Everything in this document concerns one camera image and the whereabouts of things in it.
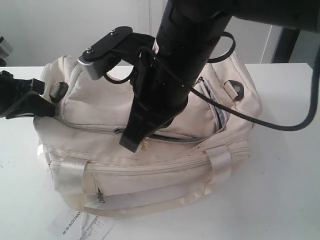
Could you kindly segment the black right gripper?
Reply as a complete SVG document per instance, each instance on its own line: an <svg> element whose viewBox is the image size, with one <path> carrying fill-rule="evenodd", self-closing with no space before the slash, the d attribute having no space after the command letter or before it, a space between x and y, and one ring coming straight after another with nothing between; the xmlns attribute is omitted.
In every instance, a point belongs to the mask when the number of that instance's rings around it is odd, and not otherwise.
<svg viewBox="0 0 320 240"><path fill-rule="evenodd" d="M188 102L187 91L151 53L140 53L136 70L128 123L119 141L133 153L154 130L168 127Z"/></svg>

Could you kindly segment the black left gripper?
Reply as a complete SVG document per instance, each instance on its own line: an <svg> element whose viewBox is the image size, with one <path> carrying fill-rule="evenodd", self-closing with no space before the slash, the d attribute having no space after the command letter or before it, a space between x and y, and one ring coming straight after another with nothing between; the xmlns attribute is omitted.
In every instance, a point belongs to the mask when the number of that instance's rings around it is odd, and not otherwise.
<svg viewBox="0 0 320 240"><path fill-rule="evenodd" d="M56 107L41 96L24 96L28 91L43 95L45 83L36 78L17 79L6 70L0 72L0 117L6 119L22 117L54 117Z"/></svg>

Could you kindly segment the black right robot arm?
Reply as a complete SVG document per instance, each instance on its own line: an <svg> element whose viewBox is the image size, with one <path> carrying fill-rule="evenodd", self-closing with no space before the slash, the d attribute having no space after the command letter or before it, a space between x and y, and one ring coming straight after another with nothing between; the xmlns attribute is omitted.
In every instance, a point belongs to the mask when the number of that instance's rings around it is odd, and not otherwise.
<svg viewBox="0 0 320 240"><path fill-rule="evenodd" d="M134 65L133 102L120 145L135 152L143 139L168 126L187 105L188 96L225 32L230 19L310 32L320 29L317 0L170 0L156 49L142 46Z"/></svg>

